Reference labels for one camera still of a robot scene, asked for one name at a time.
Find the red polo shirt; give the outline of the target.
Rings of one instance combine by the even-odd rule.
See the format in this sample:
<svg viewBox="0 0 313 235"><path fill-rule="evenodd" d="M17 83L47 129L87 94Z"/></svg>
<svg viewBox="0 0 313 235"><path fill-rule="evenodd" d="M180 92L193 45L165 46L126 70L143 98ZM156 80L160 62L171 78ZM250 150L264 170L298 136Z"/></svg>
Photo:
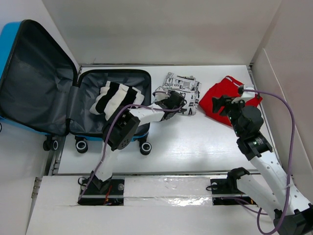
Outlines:
<svg viewBox="0 0 313 235"><path fill-rule="evenodd" d="M228 116L221 116L224 106L220 106L215 113L214 108L218 108L218 103L213 101L213 98L220 99L223 95L230 98L240 97L238 89L244 84L234 77L227 75L219 83L213 85L200 100L199 105L205 111L205 114L217 122L233 127L232 122Z"/></svg>

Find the newspaper print garment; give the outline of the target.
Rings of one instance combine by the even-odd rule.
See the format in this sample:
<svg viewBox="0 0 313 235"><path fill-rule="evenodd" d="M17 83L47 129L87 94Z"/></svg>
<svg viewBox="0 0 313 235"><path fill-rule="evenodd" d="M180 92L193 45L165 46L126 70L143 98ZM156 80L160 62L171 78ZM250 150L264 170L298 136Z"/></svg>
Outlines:
<svg viewBox="0 0 313 235"><path fill-rule="evenodd" d="M194 76L181 76L168 72L161 86L168 91L168 94L169 91L176 91L183 95L187 101L184 106L187 111L182 115L193 116L196 114L200 101L201 82L197 81Z"/></svg>

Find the black and white striped garment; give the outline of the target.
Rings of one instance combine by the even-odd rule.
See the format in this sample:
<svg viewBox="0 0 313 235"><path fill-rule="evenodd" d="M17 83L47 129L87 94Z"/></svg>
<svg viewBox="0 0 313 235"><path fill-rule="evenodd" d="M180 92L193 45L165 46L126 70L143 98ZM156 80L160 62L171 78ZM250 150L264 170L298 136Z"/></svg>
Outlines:
<svg viewBox="0 0 313 235"><path fill-rule="evenodd" d="M107 81L89 111L94 115L104 114L105 119L109 120L120 106L141 105L144 98L142 92L135 87Z"/></svg>

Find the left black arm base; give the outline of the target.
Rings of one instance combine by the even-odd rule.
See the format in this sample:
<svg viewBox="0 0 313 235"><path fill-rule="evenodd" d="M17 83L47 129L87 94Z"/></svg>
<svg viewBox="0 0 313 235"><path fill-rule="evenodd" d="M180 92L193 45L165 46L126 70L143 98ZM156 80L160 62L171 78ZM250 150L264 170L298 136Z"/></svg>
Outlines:
<svg viewBox="0 0 313 235"><path fill-rule="evenodd" d="M125 179L111 179L104 190L91 183L78 199L81 206L123 206Z"/></svg>

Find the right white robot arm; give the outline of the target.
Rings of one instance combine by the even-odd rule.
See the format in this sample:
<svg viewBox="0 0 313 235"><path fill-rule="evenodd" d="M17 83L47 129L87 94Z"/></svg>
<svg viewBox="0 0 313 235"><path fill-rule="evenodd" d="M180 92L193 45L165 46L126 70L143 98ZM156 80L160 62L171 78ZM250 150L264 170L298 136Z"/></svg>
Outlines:
<svg viewBox="0 0 313 235"><path fill-rule="evenodd" d="M305 235L313 230L313 204L293 184L283 170L272 146L260 132L264 123L257 107L246 105L240 97L223 95L212 99L214 113L226 116L237 136L239 150L259 171L269 186L266 189L243 167L228 172L230 192L248 195L271 218L280 235Z"/></svg>

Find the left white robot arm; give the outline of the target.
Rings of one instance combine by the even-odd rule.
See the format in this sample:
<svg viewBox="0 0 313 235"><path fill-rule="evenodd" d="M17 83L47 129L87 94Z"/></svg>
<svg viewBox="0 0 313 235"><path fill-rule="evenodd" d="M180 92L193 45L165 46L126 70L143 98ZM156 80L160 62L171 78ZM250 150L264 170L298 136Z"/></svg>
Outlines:
<svg viewBox="0 0 313 235"><path fill-rule="evenodd" d="M106 193L110 187L117 155L130 143L137 129L151 122L169 120L176 113L185 111L186 103L184 97L176 91L168 94L158 91L155 102L148 106L131 103L114 108L103 128L101 157L90 173L86 188L91 184L98 194Z"/></svg>

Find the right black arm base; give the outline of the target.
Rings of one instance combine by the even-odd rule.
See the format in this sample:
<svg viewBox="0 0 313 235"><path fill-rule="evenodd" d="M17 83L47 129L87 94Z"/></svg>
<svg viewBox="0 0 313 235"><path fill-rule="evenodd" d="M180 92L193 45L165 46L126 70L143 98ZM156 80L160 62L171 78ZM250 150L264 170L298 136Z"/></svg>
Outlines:
<svg viewBox="0 0 313 235"><path fill-rule="evenodd" d="M212 194L213 206L257 205L249 196L230 186L226 178L210 179L205 189Z"/></svg>

